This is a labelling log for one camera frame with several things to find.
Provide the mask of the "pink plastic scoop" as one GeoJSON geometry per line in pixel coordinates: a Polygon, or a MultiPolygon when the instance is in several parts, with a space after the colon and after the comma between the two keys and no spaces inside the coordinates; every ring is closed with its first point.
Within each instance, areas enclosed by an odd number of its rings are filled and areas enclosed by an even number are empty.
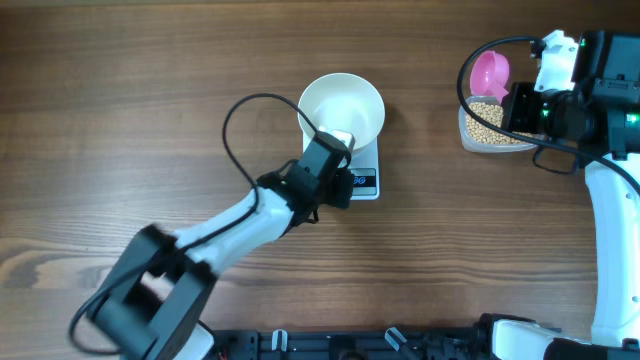
{"type": "Polygon", "coordinates": [[[494,97],[502,103],[509,93],[506,89],[510,65],[505,56],[495,51],[482,52],[473,64],[470,90],[475,96],[494,97]]]}

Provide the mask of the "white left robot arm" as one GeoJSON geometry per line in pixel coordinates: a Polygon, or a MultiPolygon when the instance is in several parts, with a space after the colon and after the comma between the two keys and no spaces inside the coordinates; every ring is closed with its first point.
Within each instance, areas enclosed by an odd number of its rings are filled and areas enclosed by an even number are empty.
{"type": "Polygon", "coordinates": [[[218,278],[256,248],[317,222],[319,206],[347,208],[354,145],[348,132],[318,131],[288,170],[261,176],[223,213],[173,234],[145,227],[87,306],[88,319],[124,359],[206,358],[214,337],[199,318],[218,278]]]}

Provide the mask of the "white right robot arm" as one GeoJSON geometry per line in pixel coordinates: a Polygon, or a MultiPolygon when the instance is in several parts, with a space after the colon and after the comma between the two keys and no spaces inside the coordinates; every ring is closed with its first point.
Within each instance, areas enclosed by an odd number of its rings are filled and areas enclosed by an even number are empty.
{"type": "Polygon", "coordinates": [[[639,356],[639,37],[555,30],[532,44],[533,83],[503,98],[503,129],[573,142],[596,228],[597,299],[591,339],[515,319],[490,325],[497,359],[636,359],[639,356]]]}

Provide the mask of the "white digital kitchen scale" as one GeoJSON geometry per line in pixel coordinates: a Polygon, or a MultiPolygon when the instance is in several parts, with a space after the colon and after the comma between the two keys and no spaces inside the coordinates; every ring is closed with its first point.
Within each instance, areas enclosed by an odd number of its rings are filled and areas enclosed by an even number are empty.
{"type": "Polygon", "coordinates": [[[327,133],[304,135],[301,167],[317,178],[327,205],[347,208],[353,200],[380,195],[376,140],[355,153],[327,133]]]}

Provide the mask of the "white bowl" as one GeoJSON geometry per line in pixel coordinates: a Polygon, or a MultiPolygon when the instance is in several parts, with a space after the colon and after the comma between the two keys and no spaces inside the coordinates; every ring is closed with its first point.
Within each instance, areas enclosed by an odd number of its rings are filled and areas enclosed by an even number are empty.
{"type": "Polygon", "coordinates": [[[350,73],[332,73],[314,80],[303,91],[298,108],[317,129],[350,133],[355,138],[355,153],[376,140],[386,116],[378,90],[350,73]]]}

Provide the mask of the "pile of soybeans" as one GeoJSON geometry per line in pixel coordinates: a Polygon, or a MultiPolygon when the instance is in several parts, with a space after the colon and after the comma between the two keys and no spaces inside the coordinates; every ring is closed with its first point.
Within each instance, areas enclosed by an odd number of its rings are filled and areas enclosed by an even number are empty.
{"type": "MultiPolygon", "coordinates": [[[[472,102],[469,108],[486,122],[500,127],[503,120],[503,109],[500,105],[486,102],[472,102]]],[[[466,126],[470,137],[479,143],[488,145],[521,145],[522,141],[497,133],[474,120],[469,114],[465,115],[466,126]]]]}

